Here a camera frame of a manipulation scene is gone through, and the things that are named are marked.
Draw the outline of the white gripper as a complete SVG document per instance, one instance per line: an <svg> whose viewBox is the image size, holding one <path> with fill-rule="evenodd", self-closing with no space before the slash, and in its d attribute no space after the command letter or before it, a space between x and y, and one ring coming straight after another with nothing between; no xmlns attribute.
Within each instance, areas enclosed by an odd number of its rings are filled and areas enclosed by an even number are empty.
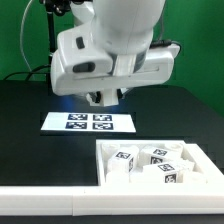
<svg viewBox="0 0 224 224"><path fill-rule="evenodd" d="M59 96L162 84L171 76L180 47L150 47L124 29L101 31L91 22L61 32L51 63L51 85Z"/></svg>

